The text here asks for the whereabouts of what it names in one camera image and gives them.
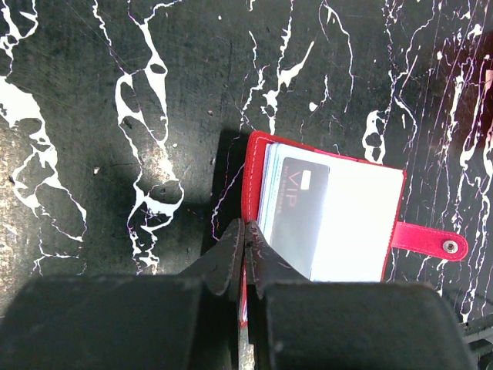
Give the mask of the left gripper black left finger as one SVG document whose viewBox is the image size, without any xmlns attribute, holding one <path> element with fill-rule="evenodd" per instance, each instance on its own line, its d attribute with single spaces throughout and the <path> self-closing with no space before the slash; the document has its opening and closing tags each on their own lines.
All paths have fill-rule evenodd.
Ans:
<svg viewBox="0 0 493 370">
<path fill-rule="evenodd" d="M 178 274 L 48 276 L 1 323 L 3 369 L 236 369 L 245 225 Z"/>
</svg>

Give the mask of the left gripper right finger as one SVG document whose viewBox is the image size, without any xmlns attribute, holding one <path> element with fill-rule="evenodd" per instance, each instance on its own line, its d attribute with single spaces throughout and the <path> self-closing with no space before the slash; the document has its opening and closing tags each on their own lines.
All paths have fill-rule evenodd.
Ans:
<svg viewBox="0 0 493 370">
<path fill-rule="evenodd" d="M 422 284 L 315 283 L 245 228 L 258 369 L 473 369 L 451 308 Z"/>
</svg>

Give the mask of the red card holder wallet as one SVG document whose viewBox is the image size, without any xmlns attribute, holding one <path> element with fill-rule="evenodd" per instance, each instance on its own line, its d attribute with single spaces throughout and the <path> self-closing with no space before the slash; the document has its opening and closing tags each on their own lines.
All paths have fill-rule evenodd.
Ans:
<svg viewBox="0 0 493 370">
<path fill-rule="evenodd" d="M 400 220 L 404 170 L 256 131 L 246 147 L 241 214 L 246 222 L 258 224 L 269 246 L 286 157 L 326 164 L 330 169 L 308 280 L 379 282 L 395 248 L 453 262 L 467 255 L 468 242 L 460 234 Z"/>
</svg>

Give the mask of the black VIP credit card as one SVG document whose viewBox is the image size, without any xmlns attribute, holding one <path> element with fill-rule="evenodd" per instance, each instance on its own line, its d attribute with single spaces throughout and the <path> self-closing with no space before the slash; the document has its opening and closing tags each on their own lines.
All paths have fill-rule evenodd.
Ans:
<svg viewBox="0 0 493 370">
<path fill-rule="evenodd" d="M 283 159 L 270 246 L 309 278 L 320 233 L 330 169 L 302 159 Z"/>
</svg>

